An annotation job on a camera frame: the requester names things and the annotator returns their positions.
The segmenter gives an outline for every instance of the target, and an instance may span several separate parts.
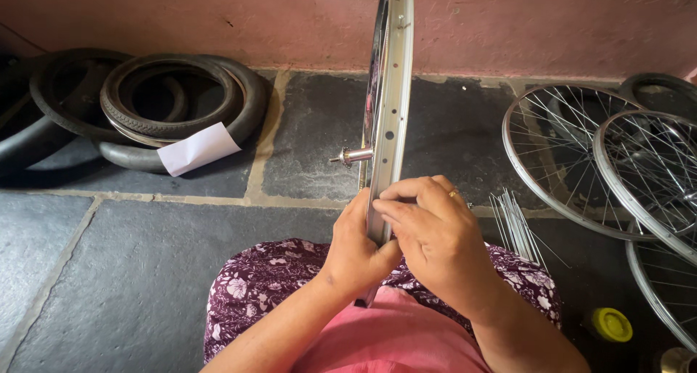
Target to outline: yellow container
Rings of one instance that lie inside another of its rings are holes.
[[[632,324],[622,312],[611,307],[594,310],[592,324],[598,335],[610,342],[627,342],[632,339]]]

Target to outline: pink shirt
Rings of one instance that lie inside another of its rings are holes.
[[[322,330],[293,372],[486,372],[458,323],[383,286],[370,309],[347,306]]]

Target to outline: forearm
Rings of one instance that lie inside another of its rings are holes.
[[[503,281],[490,298],[489,311],[471,321],[494,372],[590,371],[571,342]]]
[[[321,272],[237,337],[202,373],[287,372],[327,323],[351,302]]]

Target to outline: purple floral fabric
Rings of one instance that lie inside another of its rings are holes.
[[[486,249],[501,279],[561,328],[561,299],[547,272],[501,247],[486,244]],[[213,281],[208,296],[204,362],[314,278],[328,252],[329,244],[290,238],[260,243],[231,257]],[[455,320],[474,336],[469,320],[416,280],[404,257],[382,284],[403,288],[418,303]]]

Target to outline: spoked wheel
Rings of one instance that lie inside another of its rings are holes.
[[[390,226],[372,206],[382,191],[399,180],[406,137],[414,44],[414,0],[380,0],[370,58],[363,137],[357,150],[343,148],[339,157],[346,167],[358,163],[358,190],[370,188],[368,237],[378,246],[388,242]],[[374,297],[363,301],[370,305]]]
[[[695,241],[697,229],[685,238]],[[627,241],[626,249],[632,275],[654,313],[685,348],[697,352],[697,267],[660,243]]]
[[[593,139],[600,172],[640,233],[653,233],[697,266],[697,124],[656,111],[627,111]]]
[[[614,238],[654,240],[627,230],[633,217],[598,172],[592,139],[610,116],[643,108],[604,89],[566,83],[535,87],[503,120],[503,143],[518,175],[551,208]]]

